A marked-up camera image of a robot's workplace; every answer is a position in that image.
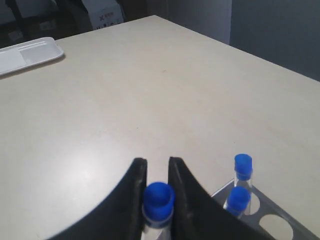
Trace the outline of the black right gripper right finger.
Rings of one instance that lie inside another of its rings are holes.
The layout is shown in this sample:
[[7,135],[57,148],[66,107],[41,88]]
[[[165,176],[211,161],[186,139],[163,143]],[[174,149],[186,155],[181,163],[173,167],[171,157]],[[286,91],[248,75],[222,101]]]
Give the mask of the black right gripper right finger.
[[182,158],[169,158],[168,183],[175,193],[173,240],[273,239],[224,210],[198,183]]

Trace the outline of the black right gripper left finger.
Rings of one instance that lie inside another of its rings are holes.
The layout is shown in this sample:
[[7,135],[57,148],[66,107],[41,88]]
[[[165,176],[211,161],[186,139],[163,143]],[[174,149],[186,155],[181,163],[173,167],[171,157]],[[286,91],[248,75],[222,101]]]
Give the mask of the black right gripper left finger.
[[147,160],[135,158],[112,192],[85,217],[51,240],[140,240]]

